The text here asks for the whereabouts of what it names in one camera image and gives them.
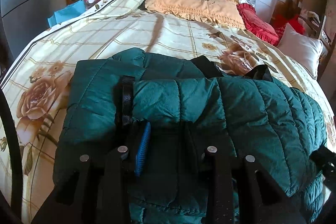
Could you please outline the dark green quilted jacket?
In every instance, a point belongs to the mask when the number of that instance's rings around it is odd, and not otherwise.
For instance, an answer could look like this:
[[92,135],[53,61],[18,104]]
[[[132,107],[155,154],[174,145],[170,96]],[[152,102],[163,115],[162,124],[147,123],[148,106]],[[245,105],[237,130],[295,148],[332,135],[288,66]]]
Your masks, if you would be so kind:
[[[141,176],[116,125],[122,76],[133,116],[151,124]],[[197,161],[185,122],[205,132]],[[53,180],[67,223],[313,223],[327,141],[319,104],[273,78],[243,76],[138,48],[84,60],[71,79]]]

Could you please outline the cream floral bed quilt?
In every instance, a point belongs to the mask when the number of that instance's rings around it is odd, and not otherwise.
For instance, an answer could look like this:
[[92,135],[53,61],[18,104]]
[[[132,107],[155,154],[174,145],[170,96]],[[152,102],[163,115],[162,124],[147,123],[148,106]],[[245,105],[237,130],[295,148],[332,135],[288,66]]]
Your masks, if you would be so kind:
[[249,31],[146,10],[144,0],[104,0],[100,9],[42,32],[1,80],[22,153],[22,222],[30,223],[51,192],[66,93],[80,60],[106,59],[129,48],[192,59],[206,56],[238,75],[266,64],[272,76],[315,99],[323,110],[327,146],[335,150],[331,106],[319,83],[295,59]]

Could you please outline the red heart-shaped cushion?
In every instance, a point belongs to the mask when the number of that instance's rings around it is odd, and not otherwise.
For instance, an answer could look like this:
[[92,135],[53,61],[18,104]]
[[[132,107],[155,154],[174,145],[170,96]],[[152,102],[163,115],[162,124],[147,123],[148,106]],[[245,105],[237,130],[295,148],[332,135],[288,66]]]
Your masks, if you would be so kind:
[[248,3],[240,3],[236,5],[240,16],[243,19],[245,28],[257,36],[259,39],[277,46],[280,38],[274,28],[267,22],[264,22],[256,14],[256,10]]

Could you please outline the light blue cloth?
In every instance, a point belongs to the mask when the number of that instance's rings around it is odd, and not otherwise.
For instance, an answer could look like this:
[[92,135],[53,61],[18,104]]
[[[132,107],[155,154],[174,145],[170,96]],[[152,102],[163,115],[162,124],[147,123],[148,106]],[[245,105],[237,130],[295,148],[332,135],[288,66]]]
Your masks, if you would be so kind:
[[83,0],[77,1],[65,8],[55,11],[50,18],[48,18],[49,27],[65,22],[67,20],[76,18],[86,11]]

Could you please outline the yellow frilled pillow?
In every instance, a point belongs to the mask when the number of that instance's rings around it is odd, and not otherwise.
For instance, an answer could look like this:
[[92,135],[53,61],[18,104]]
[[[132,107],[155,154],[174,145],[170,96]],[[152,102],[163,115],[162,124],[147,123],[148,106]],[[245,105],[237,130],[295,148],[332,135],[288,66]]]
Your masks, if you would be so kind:
[[216,23],[244,30],[238,0],[146,0],[145,8],[203,23]]

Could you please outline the white pillow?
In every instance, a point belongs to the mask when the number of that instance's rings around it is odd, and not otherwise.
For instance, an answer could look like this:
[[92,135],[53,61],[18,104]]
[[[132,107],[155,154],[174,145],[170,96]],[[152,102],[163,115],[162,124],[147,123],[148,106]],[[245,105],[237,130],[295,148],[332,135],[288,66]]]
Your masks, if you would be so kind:
[[299,34],[289,23],[285,25],[278,49],[300,63],[315,80],[318,76],[319,57],[323,44],[319,39]]

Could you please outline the wooden chair with floral cushion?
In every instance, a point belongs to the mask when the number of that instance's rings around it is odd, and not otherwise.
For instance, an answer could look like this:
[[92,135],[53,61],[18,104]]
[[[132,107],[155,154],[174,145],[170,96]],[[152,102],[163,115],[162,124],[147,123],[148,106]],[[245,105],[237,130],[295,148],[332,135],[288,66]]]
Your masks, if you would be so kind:
[[319,39],[322,42],[323,47],[321,55],[319,57],[317,75],[317,81],[320,81],[333,54],[333,50],[335,48],[335,38],[331,40],[331,38],[329,38],[328,34],[325,31],[325,25],[327,21],[326,15],[319,17],[318,14],[313,11],[304,10],[303,14],[299,15],[299,18],[301,18],[309,27],[309,36]]

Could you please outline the grey refrigerator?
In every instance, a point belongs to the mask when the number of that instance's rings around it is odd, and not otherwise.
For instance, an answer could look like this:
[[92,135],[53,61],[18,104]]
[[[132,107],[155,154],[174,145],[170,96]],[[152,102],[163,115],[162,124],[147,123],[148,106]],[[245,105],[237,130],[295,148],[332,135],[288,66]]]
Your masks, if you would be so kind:
[[1,17],[13,58],[46,26],[41,0],[1,0]]

